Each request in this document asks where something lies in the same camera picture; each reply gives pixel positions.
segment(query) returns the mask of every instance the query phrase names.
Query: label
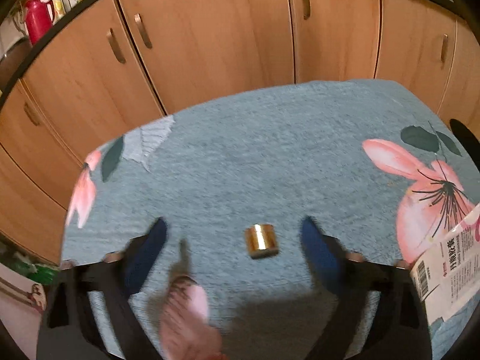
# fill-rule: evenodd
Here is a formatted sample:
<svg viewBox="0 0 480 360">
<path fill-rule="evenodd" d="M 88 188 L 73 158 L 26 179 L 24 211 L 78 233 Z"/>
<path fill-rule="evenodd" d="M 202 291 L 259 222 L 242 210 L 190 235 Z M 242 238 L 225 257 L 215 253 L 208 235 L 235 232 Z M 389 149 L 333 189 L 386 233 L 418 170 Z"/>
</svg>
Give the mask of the label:
<svg viewBox="0 0 480 360">
<path fill-rule="evenodd" d="M 455 315 L 480 290 L 480 204 L 437 244 L 410 275 L 431 325 Z"/>
</svg>

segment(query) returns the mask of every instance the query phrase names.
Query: table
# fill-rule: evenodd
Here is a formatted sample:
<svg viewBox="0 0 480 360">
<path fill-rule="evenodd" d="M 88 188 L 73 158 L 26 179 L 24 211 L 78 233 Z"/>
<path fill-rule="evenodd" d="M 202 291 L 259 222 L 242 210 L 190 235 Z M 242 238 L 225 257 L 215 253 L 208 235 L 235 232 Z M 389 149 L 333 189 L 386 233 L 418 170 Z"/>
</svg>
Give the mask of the table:
<svg viewBox="0 0 480 360">
<path fill-rule="evenodd" d="M 169 240 L 132 308 L 160 349 L 169 274 L 189 266 L 232 360 L 303 359 L 334 310 L 336 299 L 306 266 L 304 216 L 345 248 L 392 264 L 402 254 L 414 259 L 429 235 L 445 232 L 440 207 L 420 200 L 431 193 L 414 192 L 432 191 L 429 178 L 464 188 L 468 199 L 457 202 L 464 210 L 480 200 L 479 172 L 451 132 L 412 93 L 382 80 L 314 81 L 213 100 L 108 142 L 86 163 L 63 259 L 99 261 L 163 216 Z M 255 223 L 275 226 L 278 256 L 250 259 L 243 231 Z M 350 355 L 362 347 L 377 298 Z M 434 359 L 479 300 L 432 325 Z M 92 302 L 107 348 L 121 355 L 98 294 Z"/>
</svg>

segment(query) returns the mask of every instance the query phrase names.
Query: cabinet door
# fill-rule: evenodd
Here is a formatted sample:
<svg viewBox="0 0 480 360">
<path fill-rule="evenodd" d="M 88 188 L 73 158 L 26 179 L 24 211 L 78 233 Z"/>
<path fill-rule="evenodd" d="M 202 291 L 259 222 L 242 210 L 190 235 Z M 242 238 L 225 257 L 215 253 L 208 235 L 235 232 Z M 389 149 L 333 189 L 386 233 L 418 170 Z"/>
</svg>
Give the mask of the cabinet door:
<svg viewBox="0 0 480 360">
<path fill-rule="evenodd" d="M 289 0 L 119 1 L 168 113 L 294 81 Z"/>
<path fill-rule="evenodd" d="M 69 23 L 30 66 L 25 82 L 81 161 L 162 116 L 115 0 L 99 0 Z"/>
<path fill-rule="evenodd" d="M 437 112 L 452 66 L 455 16 L 427 0 L 382 0 L 375 78 L 393 80 Z"/>
<path fill-rule="evenodd" d="M 291 2 L 298 83 L 374 77 L 380 0 Z"/>
<path fill-rule="evenodd" d="M 452 72 L 438 115 L 447 126 L 450 119 L 460 120 L 480 139 L 480 45 L 460 20 Z"/>
<path fill-rule="evenodd" d="M 58 263 L 65 213 L 0 147 L 0 232 L 33 254 Z"/>
<path fill-rule="evenodd" d="M 0 112 L 0 143 L 34 183 L 68 208 L 80 162 L 51 130 L 20 81 Z"/>
</svg>

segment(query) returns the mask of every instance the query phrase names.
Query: metal handle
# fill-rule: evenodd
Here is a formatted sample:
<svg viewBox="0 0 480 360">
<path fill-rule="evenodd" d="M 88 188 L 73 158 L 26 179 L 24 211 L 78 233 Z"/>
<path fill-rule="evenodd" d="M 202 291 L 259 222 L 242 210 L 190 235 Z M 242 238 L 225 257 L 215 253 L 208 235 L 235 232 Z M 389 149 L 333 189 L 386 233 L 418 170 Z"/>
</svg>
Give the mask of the metal handle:
<svg viewBox="0 0 480 360">
<path fill-rule="evenodd" d="M 448 35 L 443 34 L 442 52 L 440 53 L 440 60 L 442 61 L 442 63 L 445 63 L 447 59 L 447 49 L 448 49 Z"/>
<path fill-rule="evenodd" d="M 123 56 L 122 51 L 120 50 L 120 46 L 113 34 L 112 28 L 110 28 L 109 32 L 106 33 L 106 38 L 109 40 L 110 47 L 112 48 L 113 54 L 117 59 L 117 61 L 119 61 L 121 64 L 124 64 L 126 62 L 125 57 Z"/>
<path fill-rule="evenodd" d="M 311 7 L 310 0 L 302 0 L 303 2 L 303 19 L 307 20 L 310 17 Z"/>
<path fill-rule="evenodd" d="M 40 126 L 40 121 L 38 120 L 37 115 L 35 115 L 27 102 L 25 102 L 25 104 L 23 105 L 23 110 L 25 111 L 34 126 Z"/>
<path fill-rule="evenodd" d="M 145 47 L 147 49 L 152 48 L 152 42 L 150 41 L 150 38 L 148 37 L 147 31 L 145 29 L 145 25 L 143 25 L 142 18 L 140 17 L 140 14 L 137 13 L 135 16 L 135 24 L 137 25 L 138 32 L 140 32 L 140 36 L 142 37 L 143 43 L 145 44 Z"/>
</svg>

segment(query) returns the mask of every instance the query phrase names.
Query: brass cylinder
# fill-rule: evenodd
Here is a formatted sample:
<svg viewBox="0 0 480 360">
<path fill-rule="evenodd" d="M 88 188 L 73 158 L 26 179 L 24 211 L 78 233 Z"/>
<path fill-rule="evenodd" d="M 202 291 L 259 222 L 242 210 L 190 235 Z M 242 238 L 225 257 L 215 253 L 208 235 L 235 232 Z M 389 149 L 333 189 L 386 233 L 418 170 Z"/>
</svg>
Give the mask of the brass cylinder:
<svg viewBox="0 0 480 360">
<path fill-rule="evenodd" d="M 278 254 L 277 237 L 273 225 L 253 225 L 245 230 L 247 251 L 253 259 Z"/>
</svg>

